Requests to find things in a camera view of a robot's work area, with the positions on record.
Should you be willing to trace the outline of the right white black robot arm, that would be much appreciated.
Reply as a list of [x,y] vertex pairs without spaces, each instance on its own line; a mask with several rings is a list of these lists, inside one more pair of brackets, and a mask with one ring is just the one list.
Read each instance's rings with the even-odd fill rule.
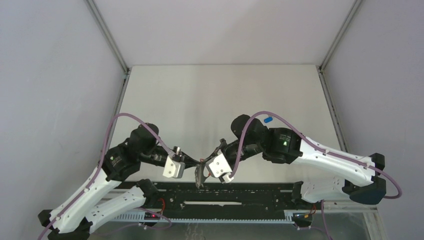
[[232,173],[244,160],[261,155],[274,164],[306,165],[333,174],[320,181],[294,183],[291,204],[304,209],[323,200],[351,200],[364,205],[378,204],[387,193],[381,171],[385,157],[374,153],[357,156],[329,148],[290,128],[268,128],[257,118],[242,114],[231,123],[236,140],[219,146],[195,170],[196,186],[201,188],[208,177],[222,183],[233,180]]

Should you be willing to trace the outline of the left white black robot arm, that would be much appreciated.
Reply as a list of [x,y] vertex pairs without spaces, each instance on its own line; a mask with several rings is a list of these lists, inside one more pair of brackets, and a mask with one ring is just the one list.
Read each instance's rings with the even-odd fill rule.
[[104,203],[100,200],[138,172],[142,163],[164,168],[169,178],[181,178],[183,169],[200,162],[174,147],[169,157],[159,145],[159,129],[152,123],[140,124],[124,142],[110,148],[100,163],[64,203],[38,214],[41,225],[50,233],[49,240],[86,240],[100,226],[131,209],[153,208],[160,202],[159,191],[149,179],[141,179],[123,194]]

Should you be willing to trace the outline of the red grey keyring holder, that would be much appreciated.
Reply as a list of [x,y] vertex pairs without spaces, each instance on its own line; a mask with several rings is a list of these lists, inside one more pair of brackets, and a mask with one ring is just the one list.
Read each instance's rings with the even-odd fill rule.
[[210,176],[210,172],[205,164],[200,164],[194,171],[195,185],[197,189],[204,187],[204,182]]

